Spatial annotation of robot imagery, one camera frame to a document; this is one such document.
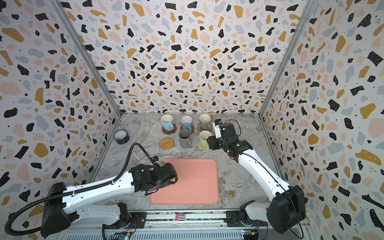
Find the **yellow mug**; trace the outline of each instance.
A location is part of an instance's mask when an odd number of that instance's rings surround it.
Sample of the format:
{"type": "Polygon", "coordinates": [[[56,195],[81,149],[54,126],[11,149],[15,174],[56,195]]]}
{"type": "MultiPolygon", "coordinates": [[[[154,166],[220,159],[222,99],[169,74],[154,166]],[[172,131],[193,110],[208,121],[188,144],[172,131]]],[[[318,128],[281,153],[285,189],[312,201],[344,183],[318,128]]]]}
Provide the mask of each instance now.
{"type": "Polygon", "coordinates": [[[203,148],[208,147],[207,139],[210,136],[212,136],[212,133],[210,131],[201,131],[201,133],[199,134],[199,138],[200,138],[199,142],[201,147],[203,148]]]}

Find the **patterned back wall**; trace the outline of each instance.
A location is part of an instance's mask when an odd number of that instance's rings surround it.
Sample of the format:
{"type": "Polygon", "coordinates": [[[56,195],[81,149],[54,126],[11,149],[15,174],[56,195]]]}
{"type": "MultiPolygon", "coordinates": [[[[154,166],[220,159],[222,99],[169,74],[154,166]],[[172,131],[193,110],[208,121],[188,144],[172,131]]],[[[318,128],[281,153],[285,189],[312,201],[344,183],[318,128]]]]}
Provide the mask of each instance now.
{"type": "MultiPolygon", "coordinates": [[[[0,237],[12,238],[10,213],[54,183],[89,179],[118,117],[45,1],[1,1],[0,12],[0,237]]],[[[42,211],[23,214],[14,229],[40,226],[42,211]]]]}
{"type": "Polygon", "coordinates": [[[262,116],[318,239],[384,239],[384,1],[319,1],[262,116]]]}
{"type": "Polygon", "coordinates": [[[123,112],[255,113],[306,1],[63,0],[123,112]]]}

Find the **blue mug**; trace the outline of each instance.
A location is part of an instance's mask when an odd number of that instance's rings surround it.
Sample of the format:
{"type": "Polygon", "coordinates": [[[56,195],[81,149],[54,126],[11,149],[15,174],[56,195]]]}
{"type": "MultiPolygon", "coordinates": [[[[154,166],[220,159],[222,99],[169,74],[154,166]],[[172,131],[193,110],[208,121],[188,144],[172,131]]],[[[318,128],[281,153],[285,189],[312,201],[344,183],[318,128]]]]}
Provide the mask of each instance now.
{"type": "Polygon", "coordinates": [[[188,129],[192,132],[192,118],[190,116],[184,116],[181,118],[181,125],[183,129],[188,129]]]}
{"type": "Polygon", "coordinates": [[[172,131],[173,130],[173,117],[171,115],[164,115],[161,117],[161,122],[163,124],[163,128],[166,131],[172,131]]]}

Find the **brown coaster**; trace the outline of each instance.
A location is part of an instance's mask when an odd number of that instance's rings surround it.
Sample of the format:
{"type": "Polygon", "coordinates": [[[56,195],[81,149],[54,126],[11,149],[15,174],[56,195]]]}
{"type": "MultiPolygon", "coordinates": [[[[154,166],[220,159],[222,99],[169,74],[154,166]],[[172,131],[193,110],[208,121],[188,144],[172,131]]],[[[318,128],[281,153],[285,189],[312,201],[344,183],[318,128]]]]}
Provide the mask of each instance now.
{"type": "MultiPolygon", "coordinates": [[[[205,131],[204,129],[201,129],[201,127],[200,127],[200,123],[197,124],[197,130],[198,130],[199,132],[201,132],[201,131],[205,131]]],[[[213,125],[212,125],[212,124],[209,124],[209,128],[208,128],[206,131],[210,131],[210,132],[212,132],[213,130],[214,130],[213,125]]]]}
{"type": "Polygon", "coordinates": [[[176,131],[176,124],[173,124],[173,130],[171,130],[171,131],[166,131],[163,126],[161,127],[161,131],[163,131],[163,133],[168,134],[168,135],[172,134],[176,131]]]}
{"type": "Polygon", "coordinates": [[[159,147],[163,150],[170,150],[173,146],[175,146],[175,140],[171,137],[165,137],[159,142],[159,147]]]}
{"type": "MultiPolygon", "coordinates": [[[[183,128],[183,125],[181,125],[181,126],[180,126],[180,131],[183,130],[183,129],[184,129],[184,128],[183,128]]],[[[195,127],[192,125],[192,132],[191,132],[191,133],[193,133],[193,131],[195,131],[195,127]]]]}

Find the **marble countertop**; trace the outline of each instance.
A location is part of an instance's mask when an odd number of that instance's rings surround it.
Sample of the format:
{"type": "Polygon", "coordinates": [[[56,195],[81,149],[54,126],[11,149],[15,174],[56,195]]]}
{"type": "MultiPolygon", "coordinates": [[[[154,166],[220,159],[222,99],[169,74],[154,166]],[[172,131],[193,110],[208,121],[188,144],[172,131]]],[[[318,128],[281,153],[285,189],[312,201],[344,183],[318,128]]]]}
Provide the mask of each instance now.
{"type": "MultiPolygon", "coordinates": [[[[199,132],[197,123],[199,114],[172,114],[174,122],[177,125],[177,131],[171,135],[166,135],[161,131],[160,118],[162,114],[125,114],[122,116],[118,129],[125,129],[131,137],[128,143],[119,145],[112,141],[104,161],[101,163],[96,180],[116,176],[126,159],[128,150],[132,143],[140,143],[148,154],[158,156],[160,159],[169,158],[189,158],[189,159],[214,159],[217,162],[218,187],[220,200],[215,205],[152,205],[149,203],[149,196],[144,196],[144,192],[135,192],[129,195],[119,195],[116,198],[122,199],[123,203],[128,205],[130,210],[159,210],[159,209],[235,209],[240,205],[250,201],[268,202],[268,197],[259,186],[257,181],[240,164],[231,160],[221,149],[202,151],[197,147],[199,132]],[[189,150],[183,150],[179,147],[179,127],[180,119],[183,116],[191,116],[195,131],[192,133],[192,142],[194,147],[189,150]],[[162,150],[158,147],[159,141],[164,137],[172,137],[175,140],[175,146],[170,150],[162,150]],[[234,191],[235,196],[230,197],[229,192],[234,191]]],[[[273,163],[266,139],[261,130],[257,115],[250,114],[215,114],[211,116],[214,119],[221,118],[235,119],[241,126],[241,140],[247,140],[256,150],[260,158],[275,172],[276,167],[273,163]]],[[[238,126],[233,122],[237,133],[238,126]]],[[[127,169],[138,164],[150,165],[150,161],[145,157],[139,147],[135,147],[127,169]]]]}

